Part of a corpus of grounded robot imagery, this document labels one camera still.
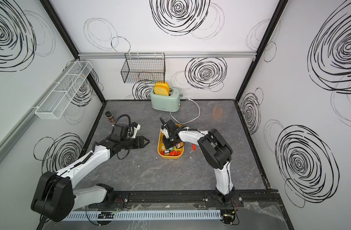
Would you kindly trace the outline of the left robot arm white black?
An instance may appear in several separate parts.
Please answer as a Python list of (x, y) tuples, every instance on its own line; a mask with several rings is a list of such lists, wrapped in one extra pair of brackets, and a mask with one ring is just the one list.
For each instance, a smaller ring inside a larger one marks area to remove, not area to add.
[(50, 219), (59, 222), (73, 210), (92, 204), (109, 208), (114, 204), (114, 189), (97, 184), (86, 189), (76, 189), (78, 183), (102, 163), (122, 150), (142, 149), (149, 144), (144, 136), (119, 138), (109, 135), (95, 143), (93, 149), (74, 163), (56, 172), (45, 172), (31, 202), (31, 210), (40, 214), (41, 222)]

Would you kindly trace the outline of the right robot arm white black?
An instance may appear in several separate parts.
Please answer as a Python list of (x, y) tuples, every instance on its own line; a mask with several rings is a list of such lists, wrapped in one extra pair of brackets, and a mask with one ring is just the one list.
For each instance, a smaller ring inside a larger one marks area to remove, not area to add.
[(207, 163), (214, 168), (218, 199), (222, 203), (231, 200), (234, 185), (231, 179), (230, 163), (233, 150), (222, 135), (216, 130), (200, 131), (196, 128), (178, 126), (173, 120), (162, 123), (162, 144), (166, 150), (175, 148), (181, 143), (191, 143), (199, 146)]

